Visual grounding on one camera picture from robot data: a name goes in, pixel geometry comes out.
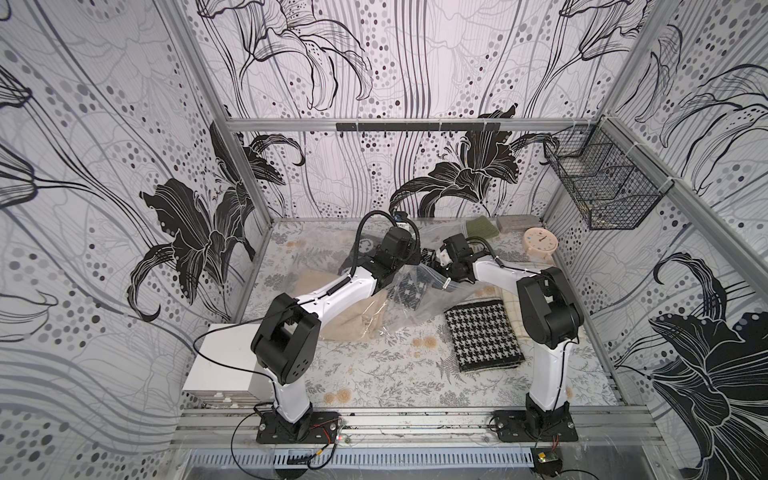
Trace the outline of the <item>green scarf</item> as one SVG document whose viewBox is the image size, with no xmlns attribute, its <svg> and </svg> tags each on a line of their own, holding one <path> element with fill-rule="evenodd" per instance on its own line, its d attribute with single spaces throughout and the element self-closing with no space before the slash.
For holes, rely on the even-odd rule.
<svg viewBox="0 0 768 480">
<path fill-rule="evenodd" d="M 465 228 L 468 237 L 479 237 L 488 240 L 500 234 L 496 222 L 485 216 L 467 220 Z"/>
</svg>

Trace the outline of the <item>black patterned cloth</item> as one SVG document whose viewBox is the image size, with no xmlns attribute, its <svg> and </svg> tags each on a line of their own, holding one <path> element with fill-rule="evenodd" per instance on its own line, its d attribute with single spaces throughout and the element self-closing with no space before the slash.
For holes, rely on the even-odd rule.
<svg viewBox="0 0 768 480">
<path fill-rule="evenodd" d="M 417 310 L 431 290 L 441 290 L 447 278 L 424 265 L 407 265 L 388 287 L 387 299 L 409 310 Z"/>
</svg>

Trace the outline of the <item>clear plastic vacuum bag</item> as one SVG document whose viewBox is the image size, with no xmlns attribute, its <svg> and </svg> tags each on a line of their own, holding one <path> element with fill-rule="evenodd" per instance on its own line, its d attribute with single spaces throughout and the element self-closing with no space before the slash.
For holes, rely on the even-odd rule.
<svg viewBox="0 0 768 480">
<path fill-rule="evenodd" d="M 272 234 L 258 273 L 247 316 L 259 317 L 280 293 L 309 294 L 344 275 L 352 261 L 356 222 L 286 222 Z M 503 290 L 488 283 L 457 284 L 424 265 L 405 266 L 392 283 L 347 308 L 321 329 L 329 342 L 363 342 L 422 326 L 465 302 L 499 299 Z"/>
</svg>

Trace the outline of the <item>cream checked scarf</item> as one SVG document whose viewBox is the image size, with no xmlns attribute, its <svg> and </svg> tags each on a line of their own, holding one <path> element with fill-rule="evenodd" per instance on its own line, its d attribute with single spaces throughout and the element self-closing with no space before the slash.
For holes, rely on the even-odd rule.
<svg viewBox="0 0 768 480">
<path fill-rule="evenodd" d="M 517 337 L 526 337 L 527 332 L 523 325 L 522 311 L 518 296 L 507 290 L 503 290 L 502 300 L 515 335 Z"/>
</svg>

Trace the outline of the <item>beige fluffy cloth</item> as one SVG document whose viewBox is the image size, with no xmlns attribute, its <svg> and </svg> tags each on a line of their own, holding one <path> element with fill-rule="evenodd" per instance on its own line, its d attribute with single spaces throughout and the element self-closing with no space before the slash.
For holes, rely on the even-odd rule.
<svg viewBox="0 0 768 480">
<path fill-rule="evenodd" d="M 292 290 L 293 296 L 309 294 L 332 282 L 337 276 L 328 272 L 302 270 Z M 386 290 L 351 305 L 328 322 L 320 331 L 320 339 L 332 342 L 361 342 L 372 339 L 382 326 L 387 304 Z"/>
</svg>

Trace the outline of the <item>black white houndstooth scarf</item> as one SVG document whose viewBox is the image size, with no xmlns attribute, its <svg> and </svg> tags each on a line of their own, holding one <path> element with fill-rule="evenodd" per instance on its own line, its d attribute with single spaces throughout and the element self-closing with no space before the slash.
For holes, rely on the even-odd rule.
<svg viewBox="0 0 768 480">
<path fill-rule="evenodd" d="M 460 372 L 516 368 L 525 361 L 500 298 L 456 305 L 444 317 Z"/>
</svg>

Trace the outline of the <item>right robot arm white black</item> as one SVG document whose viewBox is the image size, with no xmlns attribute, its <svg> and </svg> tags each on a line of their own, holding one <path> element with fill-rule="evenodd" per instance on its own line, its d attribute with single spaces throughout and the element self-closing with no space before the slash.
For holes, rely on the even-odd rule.
<svg viewBox="0 0 768 480">
<path fill-rule="evenodd" d="M 523 327 L 537 344 L 532 386 L 526 397 L 529 416 L 558 423 L 569 413 L 566 395 L 568 357 L 579 340 L 584 315 L 566 275 L 557 267 L 526 268 L 502 260 L 480 238 L 480 250 L 462 234 L 436 249 L 422 250 L 421 262 L 454 283 L 469 281 L 517 292 Z"/>
</svg>

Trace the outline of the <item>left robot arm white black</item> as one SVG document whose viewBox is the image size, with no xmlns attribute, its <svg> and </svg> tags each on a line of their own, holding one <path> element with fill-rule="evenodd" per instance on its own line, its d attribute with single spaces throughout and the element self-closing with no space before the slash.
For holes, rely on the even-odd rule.
<svg viewBox="0 0 768 480">
<path fill-rule="evenodd" d="M 347 274 L 299 297 L 274 298 L 251 351 L 273 382 L 274 409 L 281 420 L 294 426 L 311 415 L 302 377 L 314 359 L 324 324 L 384 290 L 403 266 L 418 263 L 420 252 L 418 227 L 409 219 L 396 220 L 371 253 L 361 257 L 353 250 Z"/>
</svg>

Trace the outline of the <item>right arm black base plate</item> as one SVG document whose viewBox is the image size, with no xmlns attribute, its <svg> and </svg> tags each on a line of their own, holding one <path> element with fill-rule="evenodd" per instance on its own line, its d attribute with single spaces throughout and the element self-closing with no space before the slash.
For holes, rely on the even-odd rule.
<svg viewBox="0 0 768 480">
<path fill-rule="evenodd" d="M 532 442 L 543 444 L 555 441 L 579 440 L 575 423 L 568 409 L 539 414 L 527 410 L 496 410 L 488 428 L 501 442 Z"/>
</svg>

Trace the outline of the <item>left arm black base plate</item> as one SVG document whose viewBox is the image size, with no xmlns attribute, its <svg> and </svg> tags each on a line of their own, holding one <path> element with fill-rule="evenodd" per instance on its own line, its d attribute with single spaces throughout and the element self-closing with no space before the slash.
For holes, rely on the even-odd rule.
<svg viewBox="0 0 768 480">
<path fill-rule="evenodd" d="M 256 441 L 264 445 L 326 445 L 335 440 L 341 416 L 336 411 L 308 411 L 296 423 L 277 412 L 264 412 Z"/>
</svg>

